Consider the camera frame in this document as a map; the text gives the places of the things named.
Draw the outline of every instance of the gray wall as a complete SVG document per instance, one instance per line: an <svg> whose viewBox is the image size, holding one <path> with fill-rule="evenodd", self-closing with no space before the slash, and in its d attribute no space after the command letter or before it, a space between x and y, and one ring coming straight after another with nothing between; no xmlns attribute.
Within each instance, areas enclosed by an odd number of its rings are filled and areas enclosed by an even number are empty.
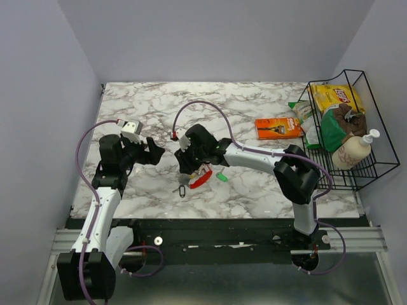
<svg viewBox="0 0 407 305"><path fill-rule="evenodd" d="M330 76L373 0L59 0L103 81Z"/></svg>
<svg viewBox="0 0 407 305"><path fill-rule="evenodd" d="M383 227L399 290L407 304L406 15L405 0L376 0L336 70L366 71L401 159L401 167L360 195L374 224Z"/></svg>
<svg viewBox="0 0 407 305"><path fill-rule="evenodd" d="M35 304L78 183L99 80L55 0L0 11L0 304Z"/></svg>

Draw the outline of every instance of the marble tabletop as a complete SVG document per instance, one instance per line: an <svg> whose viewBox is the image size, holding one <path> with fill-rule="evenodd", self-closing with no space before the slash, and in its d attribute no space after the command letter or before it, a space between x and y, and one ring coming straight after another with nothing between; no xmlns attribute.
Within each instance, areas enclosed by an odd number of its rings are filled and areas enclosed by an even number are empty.
<svg viewBox="0 0 407 305"><path fill-rule="evenodd" d="M282 195L275 177L246 168L224 169L228 182L213 176L197 189L178 192L179 165L174 152L178 142L169 134L179 108L189 100L207 100L220 106L228 116L237 140L247 145L286 148L302 147L301 139L263 140L256 138L254 120L295 116L287 102L297 101L304 83L108 83L97 121L120 118L144 123L141 135L153 137L165 148L157 166L135 165L115 218L291 218L293 208ZM178 119L185 129L200 123L217 139L229 137L223 118L206 105L191 105ZM98 140L115 133L115 124L98 127L90 144L84 173L92 178L100 160ZM213 166L214 172L220 170ZM92 194L81 182L71 216L84 218ZM319 217L358 217L352 191L331 191L318 202Z"/></svg>

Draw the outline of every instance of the red object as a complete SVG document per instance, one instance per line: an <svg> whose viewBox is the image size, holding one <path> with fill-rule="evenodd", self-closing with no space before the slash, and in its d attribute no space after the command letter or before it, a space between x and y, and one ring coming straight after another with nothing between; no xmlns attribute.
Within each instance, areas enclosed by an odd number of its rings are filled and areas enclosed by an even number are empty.
<svg viewBox="0 0 407 305"><path fill-rule="evenodd" d="M212 176L212 170L209 169L208 172L206 172L202 177L200 177L197 181L194 183L190 184L190 189L196 189L197 187L200 187L202 184L207 182L209 178Z"/></svg>

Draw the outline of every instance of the beige bottle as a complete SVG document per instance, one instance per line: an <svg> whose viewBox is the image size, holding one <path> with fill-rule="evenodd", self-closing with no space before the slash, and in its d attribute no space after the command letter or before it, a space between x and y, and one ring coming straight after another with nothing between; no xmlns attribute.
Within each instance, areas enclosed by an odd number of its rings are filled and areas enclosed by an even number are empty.
<svg viewBox="0 0 407 305"><path fill-rule="evenodd" d="M340 170L350 170L362 159L369 156L371 152L370 144L373 138L378 138L380 132L371 129L368 135L363 137L351 137L332 155L333 164Z"/></svg>

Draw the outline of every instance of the wire basket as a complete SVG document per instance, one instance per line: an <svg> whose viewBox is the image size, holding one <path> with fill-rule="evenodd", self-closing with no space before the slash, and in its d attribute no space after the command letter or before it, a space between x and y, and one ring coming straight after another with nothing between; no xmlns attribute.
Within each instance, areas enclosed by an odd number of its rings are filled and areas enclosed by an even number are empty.
<svg viewBox="0 0 407 305"><path fill-rule="evenodd" d="M339 170L332 162L332 153L323 148L307 149L306 139L303 137L303 147L307 156L325 167L333 176L333 189L358 191L381 176L389 173L400 165L399 158L394 150L389 133L384 125L382 115L376 104L368 79L364 71L345 69L339 75L331 79L310 81L299 98L300 101L309 101L314 110L314 121L317 133L321 134L321 113L316 107L312 84L318 85L349 85L352 99L355 102L355 91L358 93L366 110L365 116L368 130L374 128L379 130L380 138L373 141L371 154L359 162L350 170ZM324 147L323 138L319 137L321 147ZM322 177L319 188L327 189L328 180Z"/></svg>

